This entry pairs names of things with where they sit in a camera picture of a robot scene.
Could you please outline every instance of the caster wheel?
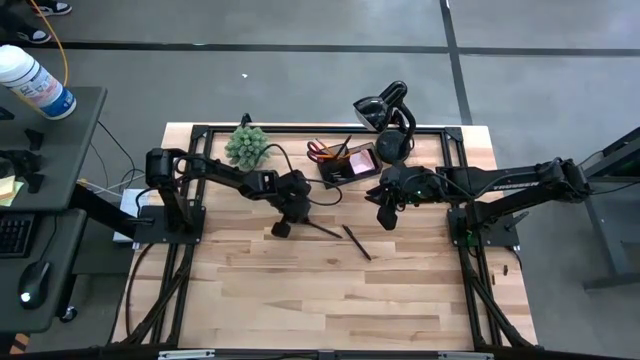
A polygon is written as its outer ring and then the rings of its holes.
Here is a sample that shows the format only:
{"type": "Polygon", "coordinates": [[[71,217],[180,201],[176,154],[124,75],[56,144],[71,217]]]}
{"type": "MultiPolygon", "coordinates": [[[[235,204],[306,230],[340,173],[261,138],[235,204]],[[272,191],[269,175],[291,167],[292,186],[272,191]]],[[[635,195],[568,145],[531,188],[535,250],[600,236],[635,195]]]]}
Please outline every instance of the caster wheel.
{"type": "Polygon", "coordinates": [[[64,314],[64,316],[60,318],[60,321],[63,324],[66,324],[68,322],[71,322],[73,319],[75,319],[76,316],[78,316],[78,310],[76,310],[76,308],[74,308],[73,306],[69,306],[67,308],[66,314],[64,314]]]}

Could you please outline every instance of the wooden table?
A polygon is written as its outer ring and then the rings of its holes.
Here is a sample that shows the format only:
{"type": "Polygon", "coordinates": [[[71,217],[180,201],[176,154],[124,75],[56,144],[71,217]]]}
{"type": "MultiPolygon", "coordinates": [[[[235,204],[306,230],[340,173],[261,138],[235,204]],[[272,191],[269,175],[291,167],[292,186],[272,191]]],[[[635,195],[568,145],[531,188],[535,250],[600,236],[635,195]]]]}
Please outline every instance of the wooden table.
{"type": "MultiPolygon", "coordinates": [[[[167,124],[162,146],[186,150],[192,125],[167,124]]],[[[488,128],[463,126],[462,130],[469,166],[494,169],[488,128]]],[[[316,136],[269,134],[270,142],[282,145],[293,167],[309,178],[319,178],[315,164],[305,156],[306,141],[316,136]]],[[[212,158],[226,160],[228,137],[215,135],[212,158]]],[[[345,138],[339,134],[318,137],[327,144],[345,138]]],[[[350,146],[375,138],[376,134],[357,135],[350,146]]],[[[288,172],[284,157],[275,150],[271,154],[261,168],[288,172]]],[[[443,165],[439,139],[416,136],[406,163],[429,168],[443,165]]],[[[252,202],[235,190],[208,183],[207,223],[191,270],[180,347],[472,349],[459,257],[445,222],[449,206],[407,207],[399,213],[396,230],[388,232],[376,221],[377,207],[364,200],[364,192],[377,184],[378,177],[372,177],[345,185],[339,205],[313,206],[312,221],[345,235],[344,240],[336,240],[302,225],[293,225],[288,239],[275,238],[270,230],[280,215],[266,201],[252,202]],[[374,258],[372,262],[348,240],[342,224],[353,230],[374,258]]],[[[335,190],[314,185],[310,196],[330,202],[336,195],[335,190]]],[[[499,196],[486,195],[487,199],[499,196]]],[[[156,246],[142,262],[131,297],[133,327],[158,296],[166,252],[167,246],[156,246]]],[[[517,260],[498,248],[487,249],[487,260],[497,303],[522,335],[535,343],[517,260]],[[509,268],[506,276],[504,265],[509,268]]],[[[166,329],[173,304],[169,308],[166,329]]],[[[124,337],[123,309],[113,341],[124,337]]],[[[482,306],[479,312],[483,335],[489,339],[482,306]]]]}

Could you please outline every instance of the concrete floor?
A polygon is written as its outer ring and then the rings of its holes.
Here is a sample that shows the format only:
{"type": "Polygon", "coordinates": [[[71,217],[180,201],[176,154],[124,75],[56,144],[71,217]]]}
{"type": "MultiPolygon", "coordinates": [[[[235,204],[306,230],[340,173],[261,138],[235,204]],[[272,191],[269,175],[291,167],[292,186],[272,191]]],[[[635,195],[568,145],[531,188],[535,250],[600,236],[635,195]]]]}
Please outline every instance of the concrete floor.
{"type": "MultiPolygon", "coordinates": [[[[459,46],[640,47],[635,0],[450,0],[459,46]]],[[[436,0],[84,0],[53,19],[63,41],[203,44],[447,44],[436,0]]],[[[29,52],[61,74],[55,50],[29,52]]],[[[71,85],[109,89],[102,121],[142,167],[170,121],[353,122],[351,103],[390,81],[409,86],[422,124],[461,124],[449,55],[70,50],[71,85]]],[[[581,161],[638,126],[640,57],[462,56],[474,124],[490,128],[498,165],[555,156],[581,161]]],[[[101,131],[93,143],[117,182],[129,168],[101,131]]],[[[103,180],[89,154],[82,175],[103,180]]],[[[545,204],[518,227],[541,345],[640,357],[640,286],[585,293],[606,274],[583,205],[545,204]]],[[[33,337],[31,350],[104,344],[123,282],[86,279],[73,326],[33,337]]]]}

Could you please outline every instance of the desk lamp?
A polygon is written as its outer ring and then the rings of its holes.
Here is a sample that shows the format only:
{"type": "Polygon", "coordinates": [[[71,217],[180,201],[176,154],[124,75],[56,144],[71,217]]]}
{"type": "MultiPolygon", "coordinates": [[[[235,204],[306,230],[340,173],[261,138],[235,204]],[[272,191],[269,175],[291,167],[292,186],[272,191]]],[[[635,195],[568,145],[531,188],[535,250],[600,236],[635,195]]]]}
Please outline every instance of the desk lamp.
{"type": "Polygon", "coordinates": [[[407,85],[395,81],[380,95],[368,96],[353,103],[358,120],[370,131],[380,133],[376,140],[376,152],[387,164],[405,160],[411,151],[409,141],[416,129],[416,119],[403,102],[406,95],[407,85]],[[398,125],[397,129],[387,129],[389,124],[394,123],[398,125]]]}

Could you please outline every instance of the succulent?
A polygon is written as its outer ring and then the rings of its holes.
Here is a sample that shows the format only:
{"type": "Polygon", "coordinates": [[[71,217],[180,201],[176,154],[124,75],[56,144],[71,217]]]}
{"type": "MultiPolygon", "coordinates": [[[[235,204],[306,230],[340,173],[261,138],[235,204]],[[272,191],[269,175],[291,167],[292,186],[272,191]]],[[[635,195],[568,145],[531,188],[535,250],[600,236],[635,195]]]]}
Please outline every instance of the succulent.
{"type": "Polygon", "coordinates": [[[269,157],[265,151],[260,158],[258,155],[267,147],[267,135],[259,127],[238,126],[231,134],[229,143],[224,147],[231,165],[247,171],[260,165],[269,157]]]}

